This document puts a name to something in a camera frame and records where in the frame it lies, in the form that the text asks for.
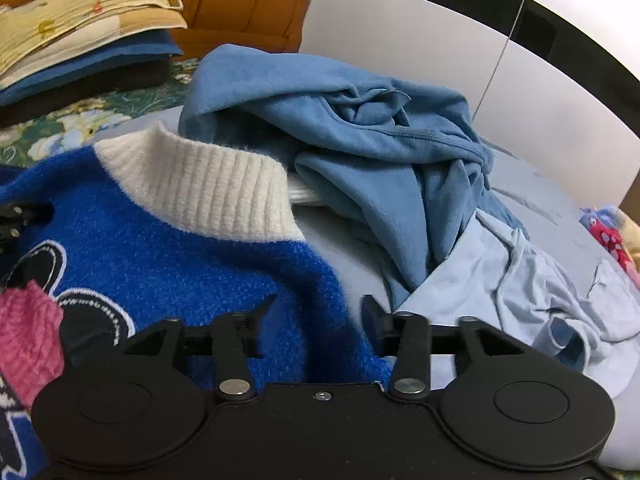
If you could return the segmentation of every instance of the dark blue folded cloth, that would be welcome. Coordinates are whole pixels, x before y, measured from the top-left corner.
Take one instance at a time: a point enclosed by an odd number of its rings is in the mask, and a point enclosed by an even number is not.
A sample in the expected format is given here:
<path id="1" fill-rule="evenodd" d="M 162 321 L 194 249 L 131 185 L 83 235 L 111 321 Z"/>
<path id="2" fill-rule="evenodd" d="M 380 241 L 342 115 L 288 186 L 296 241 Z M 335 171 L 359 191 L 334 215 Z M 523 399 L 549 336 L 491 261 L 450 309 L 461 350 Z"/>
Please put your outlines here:
<path id="1" fill-rule="evenodd" d="M 140 32 L 40 70 L 0 90 L 0 106 L 17 103 L 26 97 L 111 68 L 181 55 L 182 51 L 166 30 Z"/>

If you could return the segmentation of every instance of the black cartoon graphic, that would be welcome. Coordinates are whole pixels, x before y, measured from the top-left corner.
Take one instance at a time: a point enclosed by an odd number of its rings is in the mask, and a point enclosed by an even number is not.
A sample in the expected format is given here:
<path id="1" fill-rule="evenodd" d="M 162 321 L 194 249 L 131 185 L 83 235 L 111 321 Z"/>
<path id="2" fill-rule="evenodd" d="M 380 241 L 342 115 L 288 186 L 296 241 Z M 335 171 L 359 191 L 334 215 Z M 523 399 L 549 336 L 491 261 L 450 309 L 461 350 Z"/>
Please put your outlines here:
<path id="1" fill-rule="evenodd" d="M 18 260 L 2 283 L 24 287 L 31 280 L 63 310 L 60 341 L 65 365 L 77 366 L 96 354 L 119 345 L 135 333 L 129 314 L 117 303 L 88 288 L 69 288 L 55 295 L 68 264 L 65 248 L 45 240 Z M 28 414 L 0 376 L 0 479 L 25 478 L 44 463 L 44 456 L 26 456 L 21 442 L 40 448 L 28 423 Z"/>

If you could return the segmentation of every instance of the white ribbed collar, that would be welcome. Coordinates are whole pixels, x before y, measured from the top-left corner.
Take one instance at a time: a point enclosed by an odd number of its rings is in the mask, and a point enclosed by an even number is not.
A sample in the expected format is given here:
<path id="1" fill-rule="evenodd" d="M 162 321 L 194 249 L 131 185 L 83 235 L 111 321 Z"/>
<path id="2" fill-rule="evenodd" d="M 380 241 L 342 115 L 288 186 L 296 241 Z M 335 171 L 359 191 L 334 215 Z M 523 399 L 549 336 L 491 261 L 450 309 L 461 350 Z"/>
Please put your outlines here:
<path id="1" fill-rule="evenodd" d="M 225 240 L 303 239 L 287 174 L 268 156 L 183 139 L 162 124 L 94 149 L 133 202 L 175 228 Z"/>

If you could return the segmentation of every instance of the green floral blanket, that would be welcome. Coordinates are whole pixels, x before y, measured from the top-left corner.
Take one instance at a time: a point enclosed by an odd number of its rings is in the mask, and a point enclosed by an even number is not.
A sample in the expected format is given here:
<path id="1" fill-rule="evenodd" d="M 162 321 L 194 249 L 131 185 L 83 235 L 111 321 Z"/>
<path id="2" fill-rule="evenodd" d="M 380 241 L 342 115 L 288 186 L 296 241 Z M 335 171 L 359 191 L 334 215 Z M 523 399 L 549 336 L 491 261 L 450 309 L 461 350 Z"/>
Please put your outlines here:
<path id="1" fill-rule="evenodd" d="M 197 59 L 175 62 L 172 78 L 157 88 L 102 94 L 0 130 L 0 164 L 32 166 L 50 155 L 78 148 L 105 128 L 180 106 L 198 62 Z M 613 474 L 620 480 L 640 480 L 640 472 Z"/>

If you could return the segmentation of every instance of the blue hoodie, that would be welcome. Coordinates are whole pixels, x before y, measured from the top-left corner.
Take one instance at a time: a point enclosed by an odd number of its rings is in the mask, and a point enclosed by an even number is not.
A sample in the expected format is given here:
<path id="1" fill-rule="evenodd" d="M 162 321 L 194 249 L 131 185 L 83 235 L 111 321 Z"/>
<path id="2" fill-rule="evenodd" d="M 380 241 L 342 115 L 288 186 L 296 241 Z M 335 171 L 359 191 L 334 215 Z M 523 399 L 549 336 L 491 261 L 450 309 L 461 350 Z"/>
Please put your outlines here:
<path id="1" fill-rule="evenodd" d="M 227 44 L 200 63 L 179 131 L 297 171 L 382 248 L 395 306 L 449 255 L 476 208 L 526 232 L 489 190 L 491 151 L 464 96 L 447 88 Z"/>

